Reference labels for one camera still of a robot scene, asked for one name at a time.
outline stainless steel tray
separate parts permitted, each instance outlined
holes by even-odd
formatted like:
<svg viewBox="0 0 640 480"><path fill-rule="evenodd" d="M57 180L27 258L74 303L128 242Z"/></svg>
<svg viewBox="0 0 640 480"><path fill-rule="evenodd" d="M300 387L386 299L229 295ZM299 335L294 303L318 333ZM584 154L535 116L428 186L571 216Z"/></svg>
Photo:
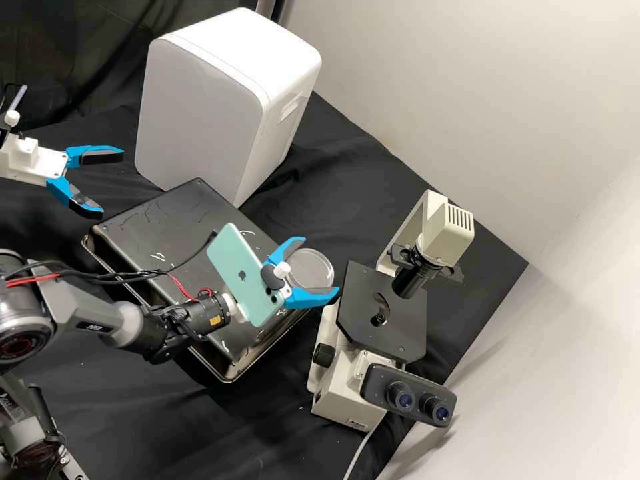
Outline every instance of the stainless steel tray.
<svg viewBox="0 0 640 480"><path fill-rule="evenodd" d="M85 250L107 271L172 269L187 290L222 290L224 283L203 246L213 231L232 222L264 260L277 244L201 179L94 225L84 236ZM189 256L193 256L181 265ZM166 277L126 285L139 302L168 305L184 300ZM189 352L222 382L232 382L292 328L308 310L281 309L262 327L231 323L210 334L209 342Z"/></svg>

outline white wall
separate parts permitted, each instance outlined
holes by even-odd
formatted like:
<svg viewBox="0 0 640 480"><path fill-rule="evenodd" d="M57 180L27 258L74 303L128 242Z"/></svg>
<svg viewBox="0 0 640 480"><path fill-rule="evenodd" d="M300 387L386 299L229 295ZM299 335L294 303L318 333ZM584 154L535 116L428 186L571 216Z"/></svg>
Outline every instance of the white wall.
<svg viewBox="0 0 640 480"><path fill-rule="evenodd" d="M317 91L521 255L640 151L634 0L288 0Z"/></svg>
<svg viewBox="0 0 640 480"><path fill-rule="evenodd" d="M640 161L530 265L380 480L640 477Z"/></svg>

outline petri dish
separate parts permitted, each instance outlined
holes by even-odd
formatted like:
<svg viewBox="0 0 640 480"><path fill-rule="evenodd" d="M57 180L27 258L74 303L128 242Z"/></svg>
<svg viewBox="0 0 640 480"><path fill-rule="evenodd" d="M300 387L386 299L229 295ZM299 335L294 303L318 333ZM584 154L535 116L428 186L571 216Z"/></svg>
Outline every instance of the petri dish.
<svg viewBox="0 0 640 480"><path fill-rule="evenodd" d="M322 288L333 285L333 265L321 252L301 248L287 259L291 272L287 280L292 287Z"/></svg>

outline smartphone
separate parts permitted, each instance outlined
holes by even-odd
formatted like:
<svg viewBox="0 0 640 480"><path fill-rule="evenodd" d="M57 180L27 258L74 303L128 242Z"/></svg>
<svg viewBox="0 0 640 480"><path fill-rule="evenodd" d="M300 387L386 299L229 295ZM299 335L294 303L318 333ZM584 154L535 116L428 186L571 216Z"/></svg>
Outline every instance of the smartphone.
<svg viewBox="0 0 640 480"><path fill-rule="evenodd" d="M284 304L279 290L270 290L260 276L262 262L232 223L207 247L209 261L254 327L260 327Z"/></svg>

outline white box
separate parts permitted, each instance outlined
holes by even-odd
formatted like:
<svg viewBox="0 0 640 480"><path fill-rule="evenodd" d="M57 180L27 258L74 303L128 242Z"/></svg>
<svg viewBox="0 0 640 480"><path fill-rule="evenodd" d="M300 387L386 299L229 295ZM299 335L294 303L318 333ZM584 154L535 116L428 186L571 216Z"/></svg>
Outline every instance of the white box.
<svg viewBox="0 0 640 480"><path fill-rule="evenodd" d="M243 8L154 40L138 171L164 190L202 177L239 206L284 160L320 66L315 48Z"/></svg>

